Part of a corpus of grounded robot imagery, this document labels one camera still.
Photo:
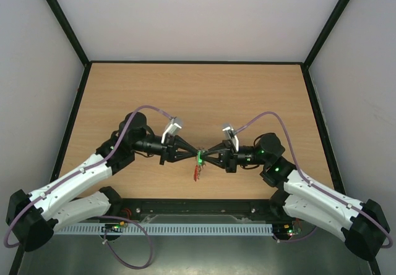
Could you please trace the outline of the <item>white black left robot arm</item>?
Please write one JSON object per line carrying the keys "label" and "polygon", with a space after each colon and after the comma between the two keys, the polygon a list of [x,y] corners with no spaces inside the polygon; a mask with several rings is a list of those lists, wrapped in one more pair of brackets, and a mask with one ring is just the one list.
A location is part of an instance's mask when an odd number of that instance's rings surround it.
{"label": "white black left robot arm", "polygon": [[[160,164],[195,157],[197,149],[177,134],[181,128],[181,121],[170,117],[163,134],[155,135],[144,114],[129,113],[118,130],[75,169],[30,193],[20,189],[10,196],[5,247],[22,247],[31,252],[69,224],[117,212],[120,197],[110,188],[86,199],[77,200],[76,197],[130,165],[137,153],[159,156]],[[15,235],[17,243],[9,243],[10,234]]]}

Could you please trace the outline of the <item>metal keyring with red handle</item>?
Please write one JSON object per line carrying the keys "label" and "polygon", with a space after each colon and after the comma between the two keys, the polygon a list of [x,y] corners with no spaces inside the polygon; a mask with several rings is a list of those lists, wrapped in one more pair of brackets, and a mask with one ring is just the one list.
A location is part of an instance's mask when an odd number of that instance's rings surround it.
{"label": "metal keyring with red handle", "polygon": [[[205,153],[205,150],[204,150],[203,147],[199,147],[198,150],[197,150],[197,152],[198,152],[199,150],[201,150],[201,158],[202,158],[202,155]],[[205,161],[204,161],[204,163],[203,163],[202,166],[198,166],[198,165],[197,165],[197,157],[196,157],[196,166],[195,166],[195,168],[194,168],[194,175],[193,175],[193,179],[194,179],[195,182],[197,182],[197,181],[199,180],[200,174],[201,174],[201,172],[202,172],[204,166],[205,166]]]}

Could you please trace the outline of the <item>green key tag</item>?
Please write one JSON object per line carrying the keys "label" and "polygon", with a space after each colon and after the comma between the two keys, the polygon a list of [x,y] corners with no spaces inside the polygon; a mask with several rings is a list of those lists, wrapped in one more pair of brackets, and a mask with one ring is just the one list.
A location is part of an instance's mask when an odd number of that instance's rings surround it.
{"label": "green key tag", "polygon": [[197,152],[197,165],[202,166],[204,163],[204,160],[201,158],[201,150]]}

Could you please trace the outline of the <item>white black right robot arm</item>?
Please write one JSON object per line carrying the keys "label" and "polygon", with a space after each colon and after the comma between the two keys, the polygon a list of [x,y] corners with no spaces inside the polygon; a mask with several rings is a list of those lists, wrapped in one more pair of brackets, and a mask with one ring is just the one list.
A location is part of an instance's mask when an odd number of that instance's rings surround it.
{"label": "white black right robot arm", "polygon": [[271,197],[270,214],[276,220],[287,216],[302,219],[339,238],[353,254],[366,261],[393,240],[381,206],[362,202],[323,185],[304,173],[282,154],[284,147],[274,133],[265,133],[253,146],[234,146],[234,140],[201,151],[201,160],[235,173],[237,167],[262,167],[260,176],[277,188]]}

